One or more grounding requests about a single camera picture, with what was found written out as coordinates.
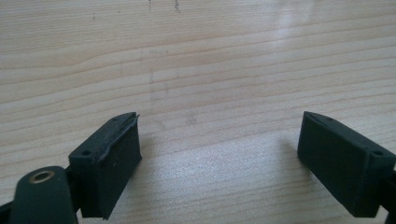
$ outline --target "screw hole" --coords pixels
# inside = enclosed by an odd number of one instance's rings
[[[91,155],[91,152],[89,150],[84,150],[84,151],[81,152],[81,155],[89,156],[89,155]]]
[[[32,175],[29,178],[29,182],[32,184],[39,184],[39,183],[42,183],[44,181],[51,179],[54,175],[55,175],[55,173],[53,171],[42,171],[35,175]]]
[[[384,155],[384,153],[382,153],[382,151],[374,151],[373,153],[375,155],[377,155],[377,156],[383,156]]]

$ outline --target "wooden table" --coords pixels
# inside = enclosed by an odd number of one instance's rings
[[[308,110],[396,152],[395,66],[395,1],[1,1],[0,204],[136,111],[144,159],[80,223],[383,223],[296,146]]]

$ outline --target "light wood surface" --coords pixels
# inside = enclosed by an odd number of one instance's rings
[[[383,223],[296,146],[308,110],[396,152],[395,66],[395,1],[0,1],[0,204],[136,111],[144,159],[80,223]]]

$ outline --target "metal grommet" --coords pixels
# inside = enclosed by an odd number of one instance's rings
[[[31,184],[39,184],[39,183],[42,183],[44,181],[51,179],[54,175],[55,175],[55,173],[51,170],[41,171],[35,175],[32,175],[29,178],[29,182]]]

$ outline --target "wood grain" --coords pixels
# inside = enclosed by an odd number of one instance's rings
[[[305,110],[396,152],[395,1],[0,1],[0,203],[107,119],[144,159],[108,222],[356,219],[298,161]]]

